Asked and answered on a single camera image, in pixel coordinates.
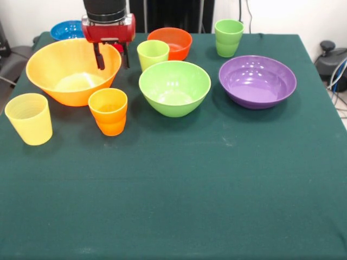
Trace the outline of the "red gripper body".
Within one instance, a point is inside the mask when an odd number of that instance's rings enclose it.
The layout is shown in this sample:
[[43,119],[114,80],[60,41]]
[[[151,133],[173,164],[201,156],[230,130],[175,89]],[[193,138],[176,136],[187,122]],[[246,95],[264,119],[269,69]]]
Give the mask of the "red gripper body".
[[114,23],[93,22],[83,15],[81,24],[84,37],[91,43],[129,43],[136,34],[136,19],[132,13]]

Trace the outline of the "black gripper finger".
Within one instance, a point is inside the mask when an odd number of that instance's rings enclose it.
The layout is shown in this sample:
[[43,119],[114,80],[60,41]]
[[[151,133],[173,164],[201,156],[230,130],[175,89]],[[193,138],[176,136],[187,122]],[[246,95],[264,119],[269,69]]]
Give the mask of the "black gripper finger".
[[130,68],[130,60],[129,60],[129,43],[121,43],[123,48],[123,66],[126,69]]
[[94,54],[95,54],[95,59],[97,62],[98,69],[104,70],[105,69],[104,58],[99,50],[99,44],[93,43],[93,49],[94,49]]

